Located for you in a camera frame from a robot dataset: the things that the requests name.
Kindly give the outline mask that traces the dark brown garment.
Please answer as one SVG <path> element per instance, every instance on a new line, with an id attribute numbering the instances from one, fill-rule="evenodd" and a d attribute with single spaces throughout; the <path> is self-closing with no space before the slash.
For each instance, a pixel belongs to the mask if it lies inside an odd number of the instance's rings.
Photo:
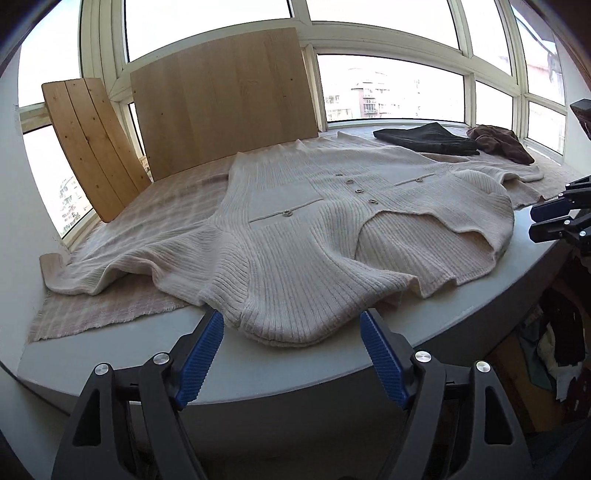
<path id="1" fill-rule="evenodd" d="M 520 165 L 532 165 L 535 160 L 526 151 L 514 131 L 493 125 L 477 125 L 467 131 L 479 150 L 504 157 Z"/>

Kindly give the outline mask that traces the black pants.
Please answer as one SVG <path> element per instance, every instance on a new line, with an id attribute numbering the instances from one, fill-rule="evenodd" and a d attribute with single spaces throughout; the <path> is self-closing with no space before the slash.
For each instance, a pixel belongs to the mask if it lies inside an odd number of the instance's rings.
<path id="1" fill-rule="evenodd" d="M 478 155 L 477 143 L 467 137 L 454 135 L 437 122 L 411 129 L 380 129 L 373 132 L 376 139 L 419 153 L 446 155 Z"/>

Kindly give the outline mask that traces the knotty pine plank board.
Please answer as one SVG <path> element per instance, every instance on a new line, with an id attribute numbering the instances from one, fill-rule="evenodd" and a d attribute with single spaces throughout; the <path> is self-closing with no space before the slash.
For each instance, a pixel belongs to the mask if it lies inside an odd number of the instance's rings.
<path id="1" fill-rule="evenodd" d="M 45 105 L 66 159 L 99 218 L 114 220 L 150 184 L 103 82 L 98 78 L 42 85 Z"/>

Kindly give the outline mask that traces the large light wooden board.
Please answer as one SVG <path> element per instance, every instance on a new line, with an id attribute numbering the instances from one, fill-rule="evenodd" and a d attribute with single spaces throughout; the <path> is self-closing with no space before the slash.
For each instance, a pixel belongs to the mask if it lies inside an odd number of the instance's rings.
<path id="1" fill-rule="evenodd" d="M 130 81 L 156 180 L 318 135 L 294 28 L 193 46 L 132 72 Z"/>

